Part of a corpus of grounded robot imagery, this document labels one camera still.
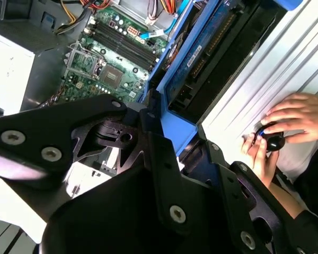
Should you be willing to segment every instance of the blue cable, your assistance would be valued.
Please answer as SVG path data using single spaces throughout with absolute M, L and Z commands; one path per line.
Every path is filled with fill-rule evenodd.
M 185 8 L 186 8 L 186 6 L 187 6 L 188 3 L 189 3 L 189 0 L 184 0 L 184 1 L 181 3 L 180 7 L 178 8 L 178 11 L 177 11 L 176 14 L 175 14 L 175 17 L 174 17 L 174 19 L 173 19 L 171 25 L 169 26 L 169 28 L 167 28 L 167 29 L 165 29 L 165 30 L 160 29 L 160 30 L 157 30 L 157 31 L 155 31 L 155 32 L 153 32 L 153 33 L 143 33 L 143 34 L 141 34 L 139 37 L 140 37 L 141 39 L 144 39 L 144 40 L 145 40 L 145 39 L 152 38 L 152 37 L 162 36 L 162 35 L 164 35 L 164 34 L 167 34 L 167 33 L 171 32 L 172 29 L 174 28 L 174 26 L 175 26 L 175 24 L 176 24 L 176 22 L 177 22 L 179 16 L 180 16 L 180 15 L 182 14 L 182 12 L 185 10 Z

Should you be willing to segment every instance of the hand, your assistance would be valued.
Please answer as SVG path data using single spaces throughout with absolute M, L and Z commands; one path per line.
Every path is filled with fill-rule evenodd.
M 303 133 L 286 137 L 289 143 L 318 140 L 318 96 L 305 93 L 292 94 L 274 106 L 261 120 L 263 125 L 280 121 L 264 130 L 264 133 L 304 130 Z
M 262 183 L 269 188 L 276 171 L 279 152 L 272 152 L 266 159 L 266 140 L 258 136 L 253 144 L 254 133 L 247 140 L 242 139 L 240 148 L 242 161 L 247 164 Z

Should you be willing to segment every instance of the green circuit board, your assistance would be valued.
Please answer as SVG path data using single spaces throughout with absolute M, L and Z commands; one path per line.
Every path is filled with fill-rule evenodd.
M 117 29 L 118 32 L 119 29 L 131 31 L 132 27 L 137 31 L 137 35 L 132 35 L 131 32 L 126 34 L 123 31 L 120 33 L 155 57 L 159 58 L 167 46 L 167 42 L 161 38 L 141 41 L 138 35 L 147 32 L 146 27 L 133 22 L 112 7 L 97 11 L 92 18 L 95 22 L 108 25 L 110 29 Z M 63 92 L 58 99 L 59 102 L 75 101 L 107 93 L 126 103 L 136 102 L 143 95 L 149 76 L 148 70 L 98 43 L 89 34 L 83 33 L 72 48 L 73 51 L 70 53 L 72 60 L 67 65 L 63 77 L 61 86 Z
M 100 46 L 95 45 L 94 49 L 99 50 Z M 113 51 L 105 50 L 104 58 L 107 64 L 101 70 L 100 79 L 93 79 L 78 71 L 68 70 L 64 77 L 64 92 L 59 102 L 75 101 L 104 93 L 112 94 L 123 102 L 135 102 L 139 99 L 144 93 L 148 72 L 136 67 L 127 59 L 120 58 Z M 75 66 L 79 69 L 90 69 L 87 61 L 76 62 Z
M 167 41 L 160 37 L 142 40 L 138 35 L 148 32 L 148 28 L 132 21 L 113 7 L 97 11 L 94 18 L 97 22 L 102 22 L 111 28 L 126 31 L 126 36 L 129 39 L 149 52 L 155 51 L 157 57 L 163 53 L 167 46 Z

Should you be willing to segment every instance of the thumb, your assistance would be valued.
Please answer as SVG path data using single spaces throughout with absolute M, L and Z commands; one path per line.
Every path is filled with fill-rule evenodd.
M 288 143 L 303 143 L 315 140 L 309 133 L 299 133 L 285 137 L 285 139 Z
M 268 169 L 274 169 L 279 158 L 279 151 L 272 152 L 267 160 Z

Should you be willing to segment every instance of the black metal mount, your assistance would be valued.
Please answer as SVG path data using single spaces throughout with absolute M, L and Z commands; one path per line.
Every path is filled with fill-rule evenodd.
M 139 112 L 101 95 L 0 117 L 0 177 L 25 196 L 53 192 L 73 162 L 120 148 L 115 177 L 52 215 L 42 253 L 261 254 L 271 242 L 276 253 L 318 253 L 254 173 L 227 165 L 202 128 L 180 156 L 181 174 L 160 98 L 150 91 Z

